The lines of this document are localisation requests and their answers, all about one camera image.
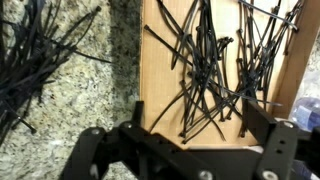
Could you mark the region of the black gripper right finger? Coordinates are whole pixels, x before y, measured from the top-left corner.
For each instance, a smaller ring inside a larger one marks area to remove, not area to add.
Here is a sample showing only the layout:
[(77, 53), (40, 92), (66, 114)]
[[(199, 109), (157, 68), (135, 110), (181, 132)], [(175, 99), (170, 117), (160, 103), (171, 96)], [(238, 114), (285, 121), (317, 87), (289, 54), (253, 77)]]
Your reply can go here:
[(243, 124), (263, 147), (254, 171), (256, 180), (291, 180), (292, 165), (302, 161), (316, 176), (320, 175), (320, 127), (311, 132), (295, 123), (277, 121), (257, 103), (242, 102)]

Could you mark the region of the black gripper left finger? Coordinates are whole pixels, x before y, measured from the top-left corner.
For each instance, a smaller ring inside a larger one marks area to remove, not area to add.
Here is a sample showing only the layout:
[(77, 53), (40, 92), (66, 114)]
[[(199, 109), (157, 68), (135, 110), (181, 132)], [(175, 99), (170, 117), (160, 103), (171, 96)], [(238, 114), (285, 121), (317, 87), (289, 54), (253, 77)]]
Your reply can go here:
[(161, 135), (150, 134), (140, 122), (144, 103), (135, 104), (132, 118), (111, 131), (84, 130), (59, 180), (103, 180), (111, 164), (123, 163), (138, 180), (214, 180), (214, 171), (190, 152)]

